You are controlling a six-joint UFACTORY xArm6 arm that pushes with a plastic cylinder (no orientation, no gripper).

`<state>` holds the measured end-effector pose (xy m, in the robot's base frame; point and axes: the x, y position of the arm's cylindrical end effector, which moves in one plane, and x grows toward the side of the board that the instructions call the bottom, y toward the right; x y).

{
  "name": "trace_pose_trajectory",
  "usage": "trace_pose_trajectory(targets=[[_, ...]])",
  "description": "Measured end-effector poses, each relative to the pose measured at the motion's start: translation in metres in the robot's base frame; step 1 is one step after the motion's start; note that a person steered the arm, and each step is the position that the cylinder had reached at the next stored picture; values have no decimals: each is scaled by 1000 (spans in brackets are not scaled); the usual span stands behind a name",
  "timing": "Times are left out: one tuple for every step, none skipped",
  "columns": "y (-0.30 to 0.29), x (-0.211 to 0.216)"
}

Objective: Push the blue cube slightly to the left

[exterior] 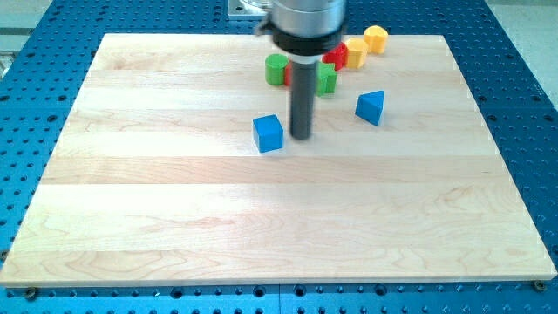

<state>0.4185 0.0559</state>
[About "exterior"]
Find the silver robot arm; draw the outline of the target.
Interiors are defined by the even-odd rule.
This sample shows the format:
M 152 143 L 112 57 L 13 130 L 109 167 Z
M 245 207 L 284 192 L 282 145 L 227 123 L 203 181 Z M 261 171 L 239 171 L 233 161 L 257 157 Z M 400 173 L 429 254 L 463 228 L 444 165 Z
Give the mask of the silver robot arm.
M 312 133 L 318 61 L 336 48 L 345 27 L 345 0 L 273 0 L 256 26 L 291 59 L 289 132 L 296 140 Z

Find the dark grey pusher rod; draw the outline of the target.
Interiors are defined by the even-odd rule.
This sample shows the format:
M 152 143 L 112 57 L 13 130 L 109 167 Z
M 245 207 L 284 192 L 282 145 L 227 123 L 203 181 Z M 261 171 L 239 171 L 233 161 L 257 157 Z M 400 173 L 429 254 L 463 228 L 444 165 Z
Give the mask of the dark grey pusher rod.
M 297 140 L 311 135 L 316 93 L 316 62 L 291 66 L 289 131 Z

